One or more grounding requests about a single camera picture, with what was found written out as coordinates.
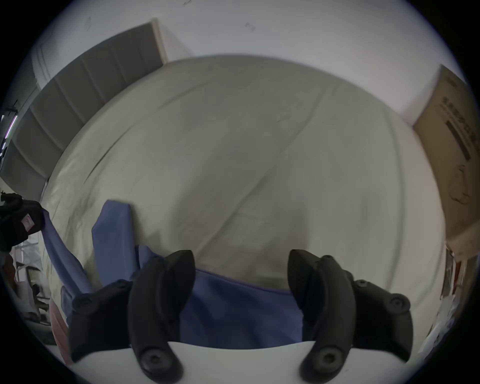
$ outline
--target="mattress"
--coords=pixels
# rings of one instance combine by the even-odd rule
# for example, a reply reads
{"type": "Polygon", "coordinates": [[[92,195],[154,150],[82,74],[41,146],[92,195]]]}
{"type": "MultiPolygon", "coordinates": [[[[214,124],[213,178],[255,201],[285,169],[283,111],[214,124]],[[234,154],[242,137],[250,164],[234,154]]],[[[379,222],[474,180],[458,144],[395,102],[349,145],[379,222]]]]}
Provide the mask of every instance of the mattress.
{"type": "Polygon", "coordinates": [[[334,256],[410,299],[414,353],[440,306],[444,217],[420,142],[380,100],[312,68],[176,61],[89,120],[41,203],[97,288],[91,229],[108,199],[132,206],[137,244],[191,249],[198,268],[262,287],[288,288],[291,249],[334,256]]]}

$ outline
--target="black plastic part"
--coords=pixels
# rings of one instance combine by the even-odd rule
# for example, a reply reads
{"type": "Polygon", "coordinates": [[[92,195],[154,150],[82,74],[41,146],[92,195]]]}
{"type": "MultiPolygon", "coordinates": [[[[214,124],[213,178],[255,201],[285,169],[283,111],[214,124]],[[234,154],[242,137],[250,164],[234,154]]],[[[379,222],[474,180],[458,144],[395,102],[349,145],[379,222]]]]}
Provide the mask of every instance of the black plastic part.
{"type": "Polygon", "coordinates": [[[413,345],[410,301],[365,280],[352,287],[357,304],[353,347],[391,352],[407,361],[413,345]]]}
{"type": "Polygon", "coordinates": [[[0,251],[9,252],[13,246],[41,231],[45,226],[43,208],[39,202],[23,200],[16,193],[2,193],[0,200],[0,251]]]}
{"type": "Polygon", "coordinates": [[[315,341],[300,365],[300,375],[309,383],[333,379],[353,344],[356,305],[351,279],[330,255],[290,252],[288,285],[303,312],[302,340],[315,341]]]}
{"type": "Polygon", "coordinates": [[[183,367],[169,341],[180,341],[180,312],[195,282],[191,251],[152,258],[140,271],[128,301],[130,343],[140,368],[156,383],[175,383],[183,367]]]}
{"type": "Polygon", "coordinates": [[[132,282],[118,280],[73,300],[68,342],[73,362],[97,351],[129,347],[127,306],[132,282]]]}

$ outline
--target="blue cloth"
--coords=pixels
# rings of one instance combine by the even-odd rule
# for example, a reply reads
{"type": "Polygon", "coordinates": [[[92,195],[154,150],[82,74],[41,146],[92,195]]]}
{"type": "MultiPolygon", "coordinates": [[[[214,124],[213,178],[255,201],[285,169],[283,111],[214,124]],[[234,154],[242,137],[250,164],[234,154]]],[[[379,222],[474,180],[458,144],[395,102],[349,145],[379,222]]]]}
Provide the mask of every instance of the blue cloth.
{"type": "Polygon", "coordinates": [[[81,293],[93,293],[94,289],[78,259],[63,244],[46,210],[43,210],[43,217],[45,227],[42,230],[42,235],[45,249],[64,286],[61,306],[63,313],[67,316],[68,323],[72,313],[72,299],[81,293]]]}
{"type": "MultiPolygon", "coordinates": [[[[48,229],[46,226],[44,238],[53,236],[52,231],[58,237],[51,225],[48,229]]],[[[150,258],[158,256],[147,246],[134,246],[128,204],[106,201],[92,228],[92,239],[103,285],[118,279],[130,280],[150,258]]],[[[60,265],[80,264],[71,260],[75,257],[63,248],[67,253],[60,265]]],[[[59,276],[65,286],[65,281],[70,280],[71,285],[73,280],[76,286],[87,288],[82,279],[77,281],[81,277],[79,274],[65,276],[59,273],[59,276]]],[[[69,298],[67,293],[66,301],[76,295],[69,298]]],[[[68,307],[63,298],[62,309],[68,307]]],[[[180,340],[211,348],[268,348],[300,342],[301,326],[301,311],[289,291],[265,289],[197,269],[192,295],[180,315],[180,340]]]]}

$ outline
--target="gray upholstered headboard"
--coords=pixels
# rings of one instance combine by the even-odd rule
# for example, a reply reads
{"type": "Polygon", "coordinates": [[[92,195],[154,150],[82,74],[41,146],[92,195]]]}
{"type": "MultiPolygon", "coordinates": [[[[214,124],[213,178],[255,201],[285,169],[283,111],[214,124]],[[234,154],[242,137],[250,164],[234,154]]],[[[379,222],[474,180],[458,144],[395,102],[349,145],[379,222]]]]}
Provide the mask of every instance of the gray upholstered headboard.
{"type": "Polygon", "coordinates": [[[41,90],[18,122],[0,177],[25,199],[40,200],[45,182],[79,130],[120,91],[161,66],[152,24],[83,53],[41,90]]]}

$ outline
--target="black bag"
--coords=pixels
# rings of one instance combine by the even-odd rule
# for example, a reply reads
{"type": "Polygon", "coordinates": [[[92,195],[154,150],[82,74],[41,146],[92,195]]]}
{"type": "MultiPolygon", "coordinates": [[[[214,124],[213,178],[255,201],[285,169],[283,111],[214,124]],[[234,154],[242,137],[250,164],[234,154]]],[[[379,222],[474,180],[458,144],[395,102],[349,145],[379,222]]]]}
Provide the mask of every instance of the black bag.
{"type": "Polygon", "coordinates": [[[0,251],[10,252],[14,245],[28,239],[45,226],[43,208],[39,202],[24,200],[16,193],[1,193],[0,251]]]}

